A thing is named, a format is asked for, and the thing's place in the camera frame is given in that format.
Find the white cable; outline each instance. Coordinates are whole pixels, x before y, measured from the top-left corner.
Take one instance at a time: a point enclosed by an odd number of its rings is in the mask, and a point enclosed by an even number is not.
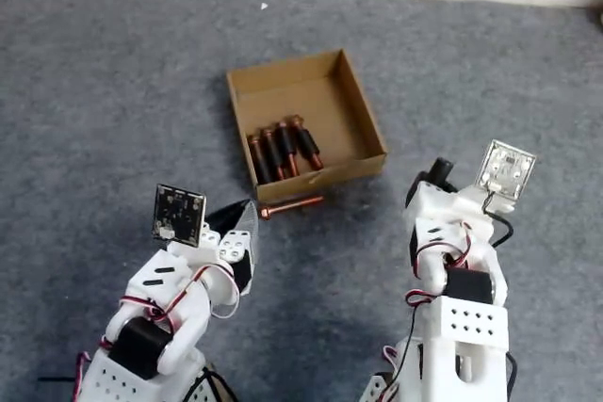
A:
[[[382,355],[383,359],[389,362],[394,368],[394,372],[396,372],[398,370],[398,365],[396,364],[396,357],[398,355],[398,352],[396,351],[396,349],[392,346],[383,346]]]
[[[210,266],[210,267],[214,267],[217,270],[219,270],[222,274],[224,274],[226,276],[226,278],[228,279],[228,281],[232,284],[233,288],[235,289],[235,294],[236,294],[235,307],[231,310],[230,313],[228,313],[228,314],[217,314],[213,310],[211,312],[211,314],[214,317],[218,318],[218,319],[229,319],[233,315],[235,315],[236,310],[238,310],[238,303],[239,303],[239,301],[241,299],[241,294],[240,294],[240,291],[238,290],[238,286],[236,285],[236,281],[235,281],[233,275],[228,270],[226,270],[224,267],[222,267],[221,265],[214,264],[214,263],[209,263],[209,264],[206,264],[206,265]]]

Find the black cable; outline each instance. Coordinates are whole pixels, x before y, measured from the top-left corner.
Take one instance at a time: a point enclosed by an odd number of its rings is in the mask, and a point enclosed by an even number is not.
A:
[[[490,202],[492,202],[492,198],[494,197],[494,192],[489,192],[486,199],[483,201],[483,206],[481,210],[485,215],[489,218],[496,220],[507,227],[507,232],[503,234],[496,242],[492,244],[493,248],[498,247],[500,244],[504,244],[507,240],[511,238],[514,233],[513,225],[511,222],[505,217],[499,216],[493,212],[489,212],[487,210]],[[511,374],[509,375],[509,380],[507,380],[507,401],[511,400],[511,393],[513,392],[513,387],[515,386],[515,380],[517,379],[517,361],[511,354],[511,352],[507,352],[507,360],[511,363]]]
[[[511,238],[511,236],[515,233],[515,229],[513,228],[513,225],[511,224],[511,222],[506,219],[505,217],[502,217],[498,214],[495,214],[494,212],[489,212],[487,210],[488,206],[490,205],[490,202],[492,201],[492,198],[494,197],[494,192],[489,192],[488,196],[486,197],[486,199],[483,201],[483,205],[481,207],[481,210],[483,211],[483,213],[485,215],[487,215],[489,218],[491,218],[492,220],[496,220],[499,223],[502,223],[503,225],[505,225],[507,227],[507,232],[505,234],[502,235],[502,237],[500,237],[497,241],[495,241],[492,244],[492,247],[496,248],[499,245],[504,244],[507,240],[509,240]]]
[[[416,305],[413,308],[413,319],[411,320],[411,327],[410,330],[408,331],[408,339],[406,340],[406,346],[404,347],[404,353],[402,354],[402,360],[399,362],[399,366],[398,366],[398,370],[396,371],[396,374],[394,374],[394,376],[392,377],[392,379],[390,380],[389,383],[387,383],[387,386],[385,386],[385,388],[383,389],[383,391],[381,392],[381,395],[379,396],[379,399],[377,399],[379,402],[382,401],[382,397],[389,391],[389,389],[394,385],[394,382],[398,379],[399,377],[399,371],[402,370],[402,366],[404,365],[404,361],[406,360],[406,354],[408,353],[408,347],[411,344],[411,338],[413,337],[413,331],[415,331],[415,318],[416,318],[416,310],[417,308],[421,306],[421,303],[419,303],[418,305]]]
[[[207,370],[207,374],[210,377],[215,378],[217,381],[220,382],[220,385],[222,385],[222,388],[224,388],[224,390],[226,390],[226,393],[228,393],[228,396],[232,399],[232,402],[238,402],[235,392],[233,391],[233,389],[230,386],[228,386],[228,383],[226,383],[226,380],[224,380],[223,376],[221,376],[217,372],[211,371],[211,370]]]
[[[511,374],[507,381],[507,401],[511,400],[511,393],[513,392],[513,386],[515,386],[515,380],[517,379],[517,361],[511,355],[511,352],[507,352],[507,360],[511,363]]]
[[[228,386],[228,384],[226,383],[226,380],[224,380],[224,377],[221,376],[220,374],[218,374],[216,371],[212,371],[212,370],[208,369],[207,367],[204,367],[204,372],[203,372],[202,376],[200,378],[198,378],[195,381],[195,383],[193,384],[193,386],[188,390],[187,395],[185,395],[184,402],[188,402],[190,400],[190,398],[192,397],[192,394],[195,392],[195,390],[197,388],[199,388],[199,386],[205,380],[207,380],[209,386],[212,389],[212,392],[218,399],[218,402],[221,402],[222,399],[220,398],[220,394],[219,394],[218,389],[216,388],[216,385],[214,384],[212,378],[215,378],[217,381],[220,382],[220,385],[222,386],[222,388],[224,388],[226,393],[228,393],[228,396],[231,398],[232,402],[238,402],[235,392],[232,390],[232,388],[230,386]]]
[[[73,383],[75,377],[38,377],[38,381],[42,383]]]

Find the gray carpet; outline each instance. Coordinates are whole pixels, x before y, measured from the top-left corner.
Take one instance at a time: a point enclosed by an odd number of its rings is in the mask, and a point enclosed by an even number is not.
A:
[[[269,7],[260,9],[266,2]],[[603,399],[603,34],[584,11],[424,0],[0,0],[0,400],[65,401],[154,253],[155,184],[251,194],[227,69],[350,51],[383,175],[262,224],[236,318],[201,347],[243,401],[356,400],[406,334],[402,200],[441,154],[538,153],[501,248],[515,401]]]

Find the white plastic bracket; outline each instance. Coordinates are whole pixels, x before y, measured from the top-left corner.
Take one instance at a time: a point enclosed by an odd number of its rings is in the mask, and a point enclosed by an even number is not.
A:
[[[438,297],[430,306],[432,337],[509,350],[507,309],[501,306]]]
[[[232,230],[226,234],[220,244],[220,258],[227,263],[237,263],[245,256],[245,251],[251,247],[252,237],[247,231]]]

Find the red wire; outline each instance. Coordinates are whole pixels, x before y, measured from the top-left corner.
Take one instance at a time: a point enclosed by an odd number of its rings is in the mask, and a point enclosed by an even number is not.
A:
[[[465,242],[466,242],[466,248],[464,249],[464,251],[459,249],[456,245],[450,244],[449,242],[438,241],[438,242],[430,242],[428,244],[425,244],[423,247],[421,247],[420,249],[418,249],[416,251],[415,261],[413,262],[413,274],[415,275],[415,278],[418,278],[420,280],[420,277],[418,276],[418,265],[419,265],[418,257],[419,257],[420,252],[424,251],[425,249],[430,249],[431,247],[443,245],[446,247],[450,247],[454,251],[457,251],[458,253],[460,253],[461,256],[459,256],[459,258],[457,258],[456,260],[454,260],[452,262],[451,265],[453,267],[462,265],[464,263],[464,260],[466,259],[467,254],[469,254],[469,251],[471,250],[471,237],[469,236],[469,231],[468,231],[468,230],[471,230],[471,226],[463,221],[461,222],[461,225],[464,227],[464,238],[465,238]]]
[[[90,361],[90,355],[88,352],[80,352],[77,354],[76,359],[76,370],[75,370],[75,384],[73,386],[72,402],[77,402],[79,392],[82,389],[82,374],[84,372],[84,363]]]

